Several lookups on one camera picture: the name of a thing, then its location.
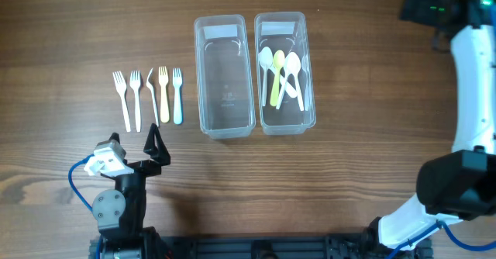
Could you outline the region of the long white plastic spoon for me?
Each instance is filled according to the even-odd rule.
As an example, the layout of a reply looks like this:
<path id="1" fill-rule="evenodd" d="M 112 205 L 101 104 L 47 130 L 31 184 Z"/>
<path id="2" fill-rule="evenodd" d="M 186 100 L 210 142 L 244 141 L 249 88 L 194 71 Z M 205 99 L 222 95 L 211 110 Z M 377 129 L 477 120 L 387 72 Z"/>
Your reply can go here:
<path id="1" fill-rule="evenodd" d="M 274 65 L 270 66 L 269 67 L 269 71 L 271 71 L 273 74 L 275 74 L 275 66 Z M 286 83 L 286 81 L 284 80 L 284 76 L 281 75 L 280 76 L 280 84 L 281 84 L 281 86 L 283 86 L 285 83 Z M 298 96 L 295 88 L 291 84 L 286 85 L 285 92 L 291 98 L 296 98 Z"/>

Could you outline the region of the wide-handled white spoon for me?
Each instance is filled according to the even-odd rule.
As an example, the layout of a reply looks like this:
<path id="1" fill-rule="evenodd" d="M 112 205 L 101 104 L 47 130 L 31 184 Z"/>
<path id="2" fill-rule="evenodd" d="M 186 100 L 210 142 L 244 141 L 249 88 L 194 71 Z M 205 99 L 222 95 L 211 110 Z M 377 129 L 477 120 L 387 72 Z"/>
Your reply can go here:
<path id="1" fill-rule="evenodd" d="M 299 109 L 303 112 L 304 111 L 304 103 L 303 103 L 303 97 L 301 93 L 301 86 L 299 83 L 298 79 L 298 74 L 301 70 L 301 61 L 298 55 L 295 52 L 290 52 L 288 54 L 288 66 L 290 69 L 290 72 L 294 76 L 294 85 L 295 85 L 295 91 L 297 92 L 297 100 L 298 100 L 298 106 Z"/>

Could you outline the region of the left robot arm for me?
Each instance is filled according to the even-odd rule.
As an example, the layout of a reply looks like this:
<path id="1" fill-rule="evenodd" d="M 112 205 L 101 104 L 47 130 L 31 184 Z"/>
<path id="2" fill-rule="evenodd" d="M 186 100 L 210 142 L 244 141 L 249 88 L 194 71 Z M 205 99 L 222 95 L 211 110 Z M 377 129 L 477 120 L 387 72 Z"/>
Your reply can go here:
<path id="1" fill-rule="evenodd" d="M 100 236 L 90 243 L 93 258 L 172 258 L 173 251 L 154 227 L 143 225 L 146 214 L 146 179 L 161 174 L 171 156 L 162 141 L 159 127 L 150 126 L 143 152 L 149 159 L 129 163 L 120 144 L 119 134 L 113 133 L 97 144 L 84 170 L 89 175 L 100 174 L 115 182 L 113 189 L 95 197 L 91 213 L 97 221 Z"/>

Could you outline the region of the yellow plastic spoon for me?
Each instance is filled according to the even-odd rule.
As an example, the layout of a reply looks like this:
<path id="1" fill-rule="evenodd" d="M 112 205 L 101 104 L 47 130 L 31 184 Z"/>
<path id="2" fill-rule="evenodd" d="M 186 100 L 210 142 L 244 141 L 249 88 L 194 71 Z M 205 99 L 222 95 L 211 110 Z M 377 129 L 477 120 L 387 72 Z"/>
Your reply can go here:
<path id="1" fill-rule="evenodd" d="M 270 94 L 270 105 L 276 106 L 277 100 L 279 96 L 279 88 L 280 88 L 280 71 L 284 66 L 285 62 L 285 54 L 282 50 L 278 50 L 273 57 L 273 68 L 274 68 L 274 81 Z"/>

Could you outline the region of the thin white plastic spoon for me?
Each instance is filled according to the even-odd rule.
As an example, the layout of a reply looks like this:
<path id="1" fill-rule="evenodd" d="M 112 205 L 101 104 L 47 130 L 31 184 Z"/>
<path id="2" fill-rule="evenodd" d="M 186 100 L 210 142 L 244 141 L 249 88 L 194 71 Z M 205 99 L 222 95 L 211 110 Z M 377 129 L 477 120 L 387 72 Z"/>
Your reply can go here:
<path id="1" fill-rule="evenodd" d="M 258 54 L 259 64 L 263 69 L 262 106 L 267 104 L 267 71 L 273 64 L 273 54 L 269 47 L 264 47 Z"/>

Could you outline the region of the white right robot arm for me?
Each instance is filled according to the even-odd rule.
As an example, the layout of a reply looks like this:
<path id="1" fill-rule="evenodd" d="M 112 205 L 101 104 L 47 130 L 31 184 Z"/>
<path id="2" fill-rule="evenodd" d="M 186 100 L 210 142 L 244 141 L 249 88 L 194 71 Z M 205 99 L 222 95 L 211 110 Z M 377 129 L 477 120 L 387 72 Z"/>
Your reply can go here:
<path id="1" fill-rule="evenodd" d="M 453 224 L 495 214 L 495 0 L 404 0 L 403 21 L 431 26 L 432 48 L 448 39 L 456 68 L 457 120 L 450 154 L 424 163 L 415 194 L 363 232 L 363 252 L 393 258 L 444 230 L 458 246 L 486 251 L 494 243 L 460 242 Z"/>

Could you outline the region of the outermost white plastic spoon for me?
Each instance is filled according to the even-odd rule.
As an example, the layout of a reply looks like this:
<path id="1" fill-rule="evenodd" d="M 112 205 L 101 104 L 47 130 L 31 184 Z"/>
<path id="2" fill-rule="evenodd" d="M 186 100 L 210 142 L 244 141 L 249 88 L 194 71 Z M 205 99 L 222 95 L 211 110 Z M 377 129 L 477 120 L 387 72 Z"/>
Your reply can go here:
<path id="1" fill-rule="evenodd" d="M 284 69 L 284 81 L 282 83 L 282 87 L 281 87 L 281 90 L 280 90 L 280 93 L 279 93 L 279 96 L 278 96 L 278 100 L 277 100 L 277 105 L 276 105 L 276 109 L 279 109 L 281 107 L 281 103 L 282 103 L 282 99 L 284 97 L 284 93 L 285 93 L 285 89 L 286 89 L 286 85 L 288 83 L 288 75 L 290 74 L 290 65 L 291 65 L 291 60 L 293 58 L 293 55 L 294 55 L 294 52 L 290 52 L 286 57 L 285 57 L 285 61 L 284 61 L 284 66 L 283 66 L 283 69 Z"/>

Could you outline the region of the yellow plastic fork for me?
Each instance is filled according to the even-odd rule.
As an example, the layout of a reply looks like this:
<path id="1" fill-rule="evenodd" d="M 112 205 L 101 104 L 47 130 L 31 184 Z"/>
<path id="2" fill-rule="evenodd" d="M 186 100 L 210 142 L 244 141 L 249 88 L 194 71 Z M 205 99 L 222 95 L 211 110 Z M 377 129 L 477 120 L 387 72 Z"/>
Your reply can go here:
<path id="1" fill-rule="evenodd" d="M 170 112 L 167 97 L 167 86 L 169 77 L 166 66 L 159 67 L 159 85 L 160 85 L 160 120 L 162 123 L 170 121 Z"/>

